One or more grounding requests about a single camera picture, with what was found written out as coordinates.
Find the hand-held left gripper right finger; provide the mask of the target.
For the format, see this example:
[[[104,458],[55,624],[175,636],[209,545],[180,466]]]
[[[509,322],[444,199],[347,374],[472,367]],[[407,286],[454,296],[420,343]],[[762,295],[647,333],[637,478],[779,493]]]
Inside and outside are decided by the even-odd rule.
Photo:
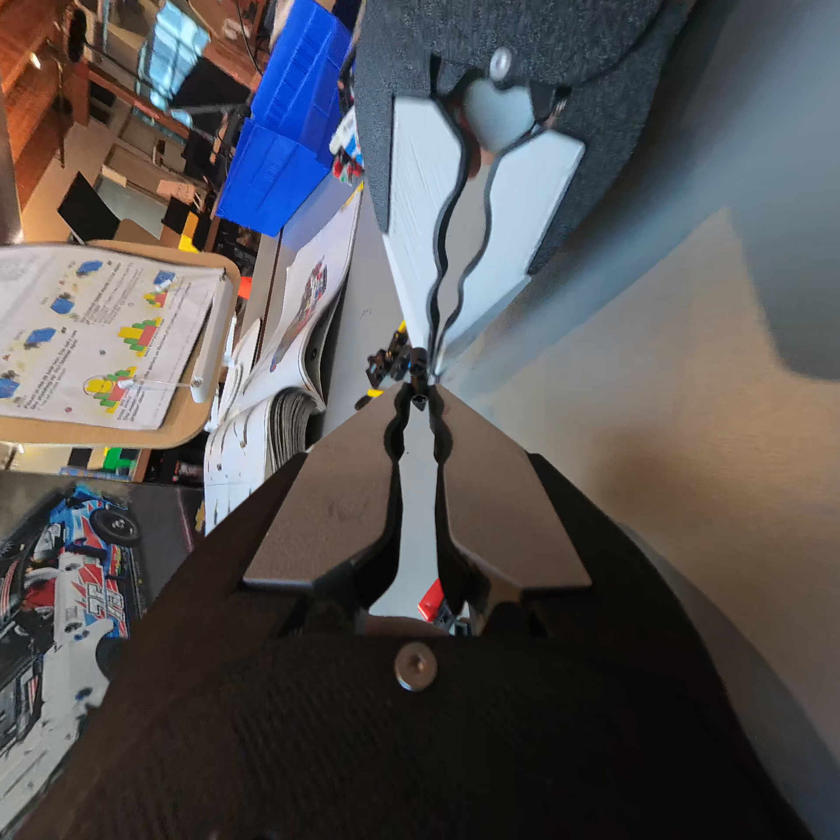
[[[454,614],[586,592],[592,578],[524,448],[441,385],[428,392],[437,463],[437,577]]]

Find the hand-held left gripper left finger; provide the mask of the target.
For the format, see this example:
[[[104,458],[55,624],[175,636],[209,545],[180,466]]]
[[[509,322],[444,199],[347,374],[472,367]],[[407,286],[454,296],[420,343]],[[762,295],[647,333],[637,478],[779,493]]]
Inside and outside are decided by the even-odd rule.
[[[394,385],[312,447],[244,585],[370,609],[398,569],[409,417],[410,385]]]

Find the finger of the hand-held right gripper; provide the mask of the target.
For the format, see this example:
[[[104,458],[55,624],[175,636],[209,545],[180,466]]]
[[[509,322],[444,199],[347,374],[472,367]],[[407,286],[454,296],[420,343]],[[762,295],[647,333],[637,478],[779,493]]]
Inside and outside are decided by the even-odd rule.
[[[457,302],[434,352],[447,368],[527,285],[531,264],[585,156],[585,143],[534,130],[501,152],[485,192],[486,229],[457,283]]]
[[[397,98],[385,252],[414,348],[432,360],[440,334],[439,288],[448,269],[445,238],[467,181],[460,127],[435,99]]]

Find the grey desk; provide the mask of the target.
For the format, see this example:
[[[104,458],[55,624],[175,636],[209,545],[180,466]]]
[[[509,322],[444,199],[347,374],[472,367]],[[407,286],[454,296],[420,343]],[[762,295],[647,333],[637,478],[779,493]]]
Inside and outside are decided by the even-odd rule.
[[[446,386],[679,595],[838,838],[838,2],[697,2],[633,156]]]

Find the partly built toy car model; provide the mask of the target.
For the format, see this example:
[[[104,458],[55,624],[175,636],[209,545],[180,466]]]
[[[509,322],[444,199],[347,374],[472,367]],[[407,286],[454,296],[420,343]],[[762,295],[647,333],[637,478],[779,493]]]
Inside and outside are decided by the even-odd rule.
[[[342,121],[329,143],[332,154],[332,177],[344,184],[356,186],[364,178],[364,162],[358,143],[355,123]]]

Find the wooden document stand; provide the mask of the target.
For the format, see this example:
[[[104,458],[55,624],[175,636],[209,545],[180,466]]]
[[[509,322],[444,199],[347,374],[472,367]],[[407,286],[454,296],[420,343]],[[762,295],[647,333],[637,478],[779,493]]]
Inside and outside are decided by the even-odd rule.
[[[120,255],[143,257],[175,266],[223,271],[213,294],[213,307],[184,369],[189,382],[176,388],[163,424],[155,430],[129,430],[84,423],[52,423],[43,419],[3,416],[5,444],[80,448],[126,447],[168,449],[203,430],[211,414],[212,396],[221,375],[224,341],[235,313],[240,273],[233,261],[214,253],[187,253],[160,245],[94,240],[91,247]]]

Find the open instruction booklet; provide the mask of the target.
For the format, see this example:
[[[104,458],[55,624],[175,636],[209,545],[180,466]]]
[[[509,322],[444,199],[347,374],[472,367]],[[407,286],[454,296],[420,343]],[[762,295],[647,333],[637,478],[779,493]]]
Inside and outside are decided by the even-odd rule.
[[[259,325],[234,347],[206,441],[207,536],[293,456],[307,449],[312,417],[327,409],[322,347],[350,269],[364,185],[357,185],[287,269],[280,320],[257,354]]]

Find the black toy car set box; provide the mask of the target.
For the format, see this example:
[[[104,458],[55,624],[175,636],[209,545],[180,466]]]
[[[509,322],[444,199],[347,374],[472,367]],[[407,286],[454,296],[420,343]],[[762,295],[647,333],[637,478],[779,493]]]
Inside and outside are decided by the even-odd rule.
[[[67,763],[124,645],[200,539],[203,493],[2,472],[1,828]]]

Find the printed instruction sheet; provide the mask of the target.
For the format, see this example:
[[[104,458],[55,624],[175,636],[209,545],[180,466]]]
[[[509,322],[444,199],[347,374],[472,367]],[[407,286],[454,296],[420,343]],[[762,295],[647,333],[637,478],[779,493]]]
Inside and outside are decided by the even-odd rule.
[[[2,418],[159,429],[226,279],[110,248],[2,247]]]

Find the black flat panel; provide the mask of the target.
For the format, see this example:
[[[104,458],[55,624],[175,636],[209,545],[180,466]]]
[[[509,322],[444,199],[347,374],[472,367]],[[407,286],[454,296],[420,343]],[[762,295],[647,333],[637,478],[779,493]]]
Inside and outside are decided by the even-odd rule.
[[[121,219],[81,172],[76,173],[57,213],[68,226],[71,238],[80,244],[114,240],[121,225]]]

